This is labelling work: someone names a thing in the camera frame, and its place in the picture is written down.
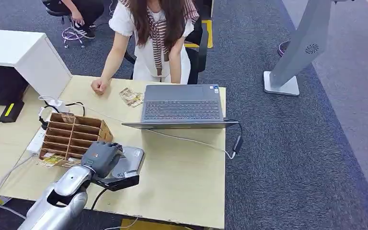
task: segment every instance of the yellow floor tape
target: yellow floor tape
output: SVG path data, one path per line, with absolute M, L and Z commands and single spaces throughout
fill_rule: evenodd
M 123 219 L 122 226 L 128 226 L 134 221 L 135 221 L 134 219 Z M 125 229 L 126 230 L 188 230 L 185 227 L 146 222 L 146 221 L 140 221 L 140 220 L 136 221 L 136 223 L 132 227 L 125 228 Z
M 214 46 L 213 40 L 212 40 L 212 20 L 202 20 L 202 23 L 207 24 L 208 48 L 212 48 Z M 192 44 L 192 43 L 186 43 L 184 44 L 184 46 L 188 48 L 198 48 L 199 47 L 197 44 Z

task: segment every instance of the sneaker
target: sneaker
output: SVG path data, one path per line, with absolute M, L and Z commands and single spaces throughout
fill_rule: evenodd
M 80 25 L 79 23 L 74 23 L 74 26 L 72 27 L 72 29 L 85 38 L 88 38 L 88 39 L 95 38 L 95 34 L 92 32 L 92 30 L 88 26 Z

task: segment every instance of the laptop charger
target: laptop charger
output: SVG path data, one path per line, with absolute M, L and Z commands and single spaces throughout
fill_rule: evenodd
M 2 115 L 0 115 L 0 122 L 2 123 L 11 123 L 15 122 L 18 119 L 18 116 L 23 109 L 24 102 L 18 101 L 15 103 L 11 103 L 3 110 Z

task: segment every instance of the laptop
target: laptop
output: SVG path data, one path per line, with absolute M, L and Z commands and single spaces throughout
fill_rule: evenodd
M 217 84 L 146 86 L 139 129 L 226 128 Z

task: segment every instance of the laptop keyboard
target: laptop keyboard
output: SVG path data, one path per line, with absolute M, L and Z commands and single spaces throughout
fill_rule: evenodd
M 148 101 L 145 120 L 220 119 L 218 100 Z

